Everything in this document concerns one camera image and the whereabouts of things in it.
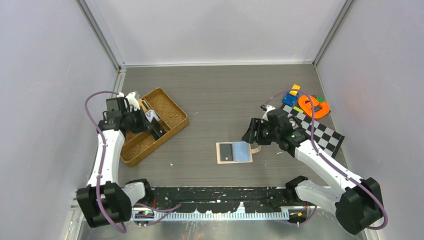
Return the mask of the beige card holder wallet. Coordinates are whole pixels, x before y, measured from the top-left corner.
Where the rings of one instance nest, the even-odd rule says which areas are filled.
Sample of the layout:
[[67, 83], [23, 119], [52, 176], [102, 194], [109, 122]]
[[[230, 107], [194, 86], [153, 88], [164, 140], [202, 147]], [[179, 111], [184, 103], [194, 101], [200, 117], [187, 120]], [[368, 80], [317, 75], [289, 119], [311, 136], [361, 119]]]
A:
[[[221, 143], [231, 143], [232, 144], [232, 155], [233, 161], [231, 162], [221, 162], [220, 161], [220, 146]], [[216, 146], [216, 160], [217, 164], [241, 164], [241, 163], [252, 163], [253, 154], [256, 154], [261, 151], [261, 146], [252, 148], [251, 144], [244, 141], [235, 141], [235, 142], [217, 142]]]

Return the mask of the black credit card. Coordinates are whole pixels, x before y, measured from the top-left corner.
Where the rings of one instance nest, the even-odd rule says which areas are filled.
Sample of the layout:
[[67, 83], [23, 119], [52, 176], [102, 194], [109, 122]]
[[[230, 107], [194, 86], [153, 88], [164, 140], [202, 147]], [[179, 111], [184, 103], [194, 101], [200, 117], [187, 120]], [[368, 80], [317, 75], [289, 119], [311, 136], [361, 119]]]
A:
[[232, 162], [233, 161], [233, 150], [231, 143], [220, 143], [219, 144], [219, 155], [221, 162]]

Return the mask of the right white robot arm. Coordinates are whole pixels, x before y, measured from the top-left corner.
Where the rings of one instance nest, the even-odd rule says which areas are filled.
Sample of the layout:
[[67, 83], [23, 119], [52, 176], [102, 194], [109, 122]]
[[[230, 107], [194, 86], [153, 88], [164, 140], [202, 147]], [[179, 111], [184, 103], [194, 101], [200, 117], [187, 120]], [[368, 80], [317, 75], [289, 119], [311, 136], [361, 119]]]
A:
[[260, 146], [275, 143], [292, 157], [311, 168], [327, 187], [305, 176], [286, 183], [285, 198], [291, 205], [312, 203], [333, 214], [350, 234], [364, 229], [380, 230], [388, 224], [380, 184], [343, 167], [319, 148], [312, 133], [296, 117], [281, 108], [267, 106], [261, 118], [252, 118], [242, 141]]

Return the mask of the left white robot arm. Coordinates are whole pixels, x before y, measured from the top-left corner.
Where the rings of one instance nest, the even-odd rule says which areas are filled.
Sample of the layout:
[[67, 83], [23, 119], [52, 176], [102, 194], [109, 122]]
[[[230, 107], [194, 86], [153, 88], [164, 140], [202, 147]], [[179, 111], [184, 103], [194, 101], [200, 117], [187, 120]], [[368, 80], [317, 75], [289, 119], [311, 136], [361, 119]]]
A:
[[138, 94], [119, 94], [106, 100], [103, 118], [96, 123], [98, 148], [86, 187], [79, 188], [76, 200], [91, 228], [117, 225], [131, 219], [136, 204], [148, 207], [154, 194], [145, 178], [118, 183], [119, 161], [127, 133], [151, 130]]

